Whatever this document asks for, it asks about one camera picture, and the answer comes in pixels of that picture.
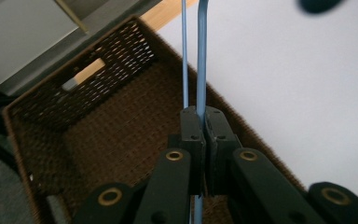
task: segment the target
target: basket handle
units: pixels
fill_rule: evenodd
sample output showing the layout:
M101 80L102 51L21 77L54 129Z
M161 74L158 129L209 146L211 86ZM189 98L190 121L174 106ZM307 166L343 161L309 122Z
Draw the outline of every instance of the basket handle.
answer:
M91 64L89 64L87 67L85 67L83 70L78 72L74 77L69 79L67 82L62 84L62 88L65 91L71 91L74 87L80 85L85 80L89 79L89 77L92 77L94 74L98 73L101 69L105 67L105 62L98 58Z

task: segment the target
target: woven wicker surface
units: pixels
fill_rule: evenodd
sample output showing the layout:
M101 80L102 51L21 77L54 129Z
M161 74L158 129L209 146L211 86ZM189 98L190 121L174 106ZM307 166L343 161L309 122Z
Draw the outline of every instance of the woven wicker surface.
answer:
M62 84L101 58L104 69L71 91ZM195 104L190 69L190 103ZM227 116L242 145L263 151L298 181L210 87L207 104ZM136 18L125 21L26 92L5 112L24 187L38 223L51 223L45 197L62 199L68 217L105 183L147 178L168 134L179 133L181 59ZM205 223L230 223L226 197L205 200Z

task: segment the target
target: white surface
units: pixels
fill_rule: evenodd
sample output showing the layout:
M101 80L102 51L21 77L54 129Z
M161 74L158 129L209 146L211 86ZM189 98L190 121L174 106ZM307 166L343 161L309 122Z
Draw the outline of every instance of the white surface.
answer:
M76 29L52 0L0 4L0 84Z
M187 12L197 64L197 7ZM207 79L308 187L358 195L358 1L321 16L296 1L211 0ZM159 31L181 52L181 19Z

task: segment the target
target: wicker basket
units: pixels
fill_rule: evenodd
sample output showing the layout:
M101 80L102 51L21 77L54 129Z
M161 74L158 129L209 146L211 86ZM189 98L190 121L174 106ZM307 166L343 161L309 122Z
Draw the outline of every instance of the wicker basket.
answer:
M62 87L96 59L105 66L80 85ZM61 199L68 220L105 183L147 178L167 136L180 132L182 63L141 20L129 18L7 107L5 119L37 223L54 223L46 198ZM190 68L190 103L195 103ZM236 112L211 88L245 147L263 151L301 185ZM231 221L226 197L207 199L205 223Z

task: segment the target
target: thick blue rod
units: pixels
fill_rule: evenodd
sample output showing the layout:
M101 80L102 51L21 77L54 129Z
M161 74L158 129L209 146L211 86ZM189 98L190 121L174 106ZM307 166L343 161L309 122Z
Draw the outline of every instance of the thick blue rod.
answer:
M188 107L186 0L182 0L183 108Z
M199 52L197 64L197 114L202 128L205 126L206 107L206 30L207 30L208 0L199 2ZM194 224L202 223L202 195L195 197Z

